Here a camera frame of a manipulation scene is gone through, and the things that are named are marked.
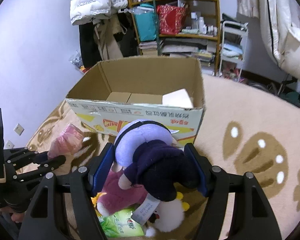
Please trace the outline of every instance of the rug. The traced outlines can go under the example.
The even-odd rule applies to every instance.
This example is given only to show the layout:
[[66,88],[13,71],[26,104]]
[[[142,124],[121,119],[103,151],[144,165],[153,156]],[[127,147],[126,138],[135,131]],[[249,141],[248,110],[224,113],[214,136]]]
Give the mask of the rug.
[[[213,165],[234,174],[252,171],[269,199],[285,239],[300,221],[300,109],[266,92],[230,80],[203,76],[207,111],[195,147]],[[28,143],[30,150],[46,151],[50,143],[73,123],[84,131],[82,149],[72,161],[72,170],[98,155],[114,137],[87,130],[63,101],[42,123]],[[190,204],[182,225],[170,233],[129,240],[190,240],[200,222],[207,199],[196,190],[181,185],[183,201]],[[76,223],[71,199],[66,196],[67,215],[75,239]],[[229,232],[234,194],[229,195],[220,239]]]

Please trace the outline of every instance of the open cardboard box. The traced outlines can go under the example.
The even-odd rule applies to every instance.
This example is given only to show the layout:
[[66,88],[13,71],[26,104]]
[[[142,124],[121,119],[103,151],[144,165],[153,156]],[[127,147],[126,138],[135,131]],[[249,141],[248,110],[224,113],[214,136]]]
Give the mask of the open cardboard box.
[[[193,108],[162,105],[162,95],[186,89]],[[173,130],[180,146],[194,142],[204,114],[200,63],[193,58],[129,57],[98,62],[66,101],[93,132],[116,136],[136,119]]]

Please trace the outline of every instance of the blue gripper pad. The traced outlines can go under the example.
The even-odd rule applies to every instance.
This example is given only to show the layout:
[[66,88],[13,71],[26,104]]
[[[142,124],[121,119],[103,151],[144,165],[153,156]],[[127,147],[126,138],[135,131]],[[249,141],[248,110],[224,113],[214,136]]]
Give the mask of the blue gripper pad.
[[198,191],[204,196],[208,196],[208,189],[206,185],[206,175],[203,172],[200,164],[198,161],[200,161],[200,158],[204,158],[203,156],[200,156],[197,152],[197,150],[194,148],[192,143],[187,143],[184,148],[185,156],[190,159],[196,166],[200,175],[200,185],[198,186]]
[[115,158],[114,152],[114,145],[107,143],[100,155],[92,159],[93,163],[88,174],[88,181],[92,187],[91,196],[96,196],[98,192],[102,191]]

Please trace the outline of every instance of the white puffer jacket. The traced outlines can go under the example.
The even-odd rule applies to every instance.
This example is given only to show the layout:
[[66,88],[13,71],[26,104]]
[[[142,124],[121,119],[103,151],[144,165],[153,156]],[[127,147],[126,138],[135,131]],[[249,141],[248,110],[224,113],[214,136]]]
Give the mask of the white puffer jacket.
[[96,19],[108,19],[119,9],[126,8],[127,0],[71,0],[72,25],[80,25]]

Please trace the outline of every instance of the plastic bag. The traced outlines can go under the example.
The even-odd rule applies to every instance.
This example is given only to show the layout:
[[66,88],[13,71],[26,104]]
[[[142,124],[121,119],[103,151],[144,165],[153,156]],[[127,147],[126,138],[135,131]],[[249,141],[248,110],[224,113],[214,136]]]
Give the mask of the plastic bag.
[[136,26],[139,33],[140,41],[154,41],[157,37],[155,30],[154,8],[150,4],[143,3],[142,10],[147,10],[147,13],[135,14]]
[[52,159],[59,155],[73,155],[82,147],[83,132],[73,124],[67,127],[59,134],[50,146],[48,158]]
[[134,15],[141,15],[144,13],[154,13],[154,9],[153,8],[148,8],[148,7],[141,7],[141,6],[136,6],[136,7],[132,7],[132,8],[125,8],[125,9],[120,9],[119,13],[131,13]]
[[80,69],[81,66],[83,66],[81,53],[79,51],[75,51],[76,54],[72,55],[69,58],[69,61],[72,63],[72,65],[75,65],[77,68]]

